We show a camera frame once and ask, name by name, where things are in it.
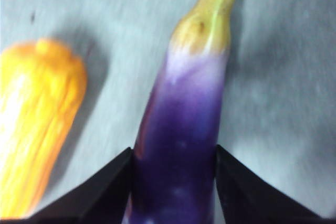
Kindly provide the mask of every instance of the gray fabric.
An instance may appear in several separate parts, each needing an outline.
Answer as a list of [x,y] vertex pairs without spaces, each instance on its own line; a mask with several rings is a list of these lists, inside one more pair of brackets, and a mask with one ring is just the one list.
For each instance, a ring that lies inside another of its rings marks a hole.
[[[55,36],[85,58],[85,101],[39,209],[133,146],[169,36],[196,0],[1,0],[1,50]],[[237,0],[219,143],[336,216],[336,0]],[[216,223],[222,223],[216,206]]]

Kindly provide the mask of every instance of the purple skin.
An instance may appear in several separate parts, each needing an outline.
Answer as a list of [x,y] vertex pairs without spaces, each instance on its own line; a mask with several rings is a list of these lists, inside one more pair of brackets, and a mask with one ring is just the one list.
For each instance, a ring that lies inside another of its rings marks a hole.
[[198,0],[172,35],[135,142],[123,224],[213,223],[233,2]]
[[227,54],[201,60],[175,81],[164,63],[134,147],[129,223],[213,222],[226,61]]

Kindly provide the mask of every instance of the eggplant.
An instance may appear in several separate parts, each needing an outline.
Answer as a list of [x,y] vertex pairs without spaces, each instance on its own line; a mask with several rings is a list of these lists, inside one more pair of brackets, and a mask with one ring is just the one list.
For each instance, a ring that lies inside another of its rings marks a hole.
[[173,32],[134,146],[129,224],[213,223],[235,0],[198,0]]

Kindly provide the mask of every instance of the black plastic jaw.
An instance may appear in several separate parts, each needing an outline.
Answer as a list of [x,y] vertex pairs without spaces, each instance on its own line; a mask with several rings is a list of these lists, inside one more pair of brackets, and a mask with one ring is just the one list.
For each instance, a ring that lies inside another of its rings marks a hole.
[[[121,223],[132,180],[127,148],[86,182],[29,219],[4,224]],[[226,224],[328,224],[217,146],[216,185]]]

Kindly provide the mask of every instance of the orange pepper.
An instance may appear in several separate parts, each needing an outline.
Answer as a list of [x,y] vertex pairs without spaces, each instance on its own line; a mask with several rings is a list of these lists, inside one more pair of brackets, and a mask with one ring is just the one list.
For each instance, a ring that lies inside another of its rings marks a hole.
[[87,73],[59,41],[14,45],[0,57],[0,217],[27,217],[40,201],[75,115]]

